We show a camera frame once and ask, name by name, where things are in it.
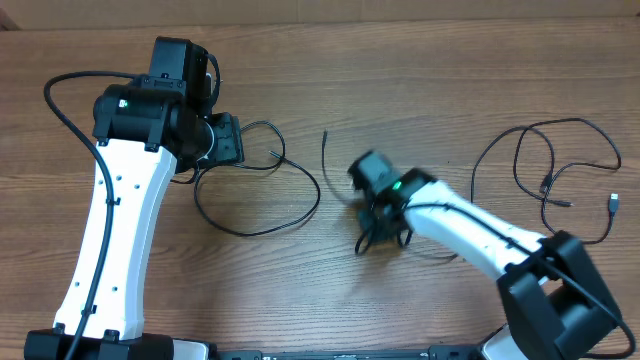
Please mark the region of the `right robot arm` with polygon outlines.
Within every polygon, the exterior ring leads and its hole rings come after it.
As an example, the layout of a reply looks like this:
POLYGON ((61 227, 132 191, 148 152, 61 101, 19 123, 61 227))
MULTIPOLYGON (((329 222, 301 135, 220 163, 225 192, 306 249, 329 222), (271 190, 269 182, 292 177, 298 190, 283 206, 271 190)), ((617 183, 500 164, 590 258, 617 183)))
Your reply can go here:
POLYGON ((475 351, 479 359, 596 359, 594 347, 620 329, 637 349, 633 332, 583 242, 559 231, 547 237, 512 225, 454 192, 419 168, 394 169, 369 151, 348 173, 370 204, 362 216, 356 252, 396 237, 407 245, 419 235, 447 247, 490 280, 506 323, 475 351))

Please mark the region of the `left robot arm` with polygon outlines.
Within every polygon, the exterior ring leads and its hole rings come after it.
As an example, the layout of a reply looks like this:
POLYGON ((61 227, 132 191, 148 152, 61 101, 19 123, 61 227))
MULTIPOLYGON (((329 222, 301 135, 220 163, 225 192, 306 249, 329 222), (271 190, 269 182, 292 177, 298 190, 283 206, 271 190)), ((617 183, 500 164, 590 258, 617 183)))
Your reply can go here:
POLYGON ((238 119, 215 113, 215 57, 160 37, 141 75, 119 73, 94 104, 85 144, 96 161, 72 281, 48 329, 29 332, 28 359, 214 359, 214 345, 147 333, 144 284, 159 209, 172 178, 244 159, 238 119))

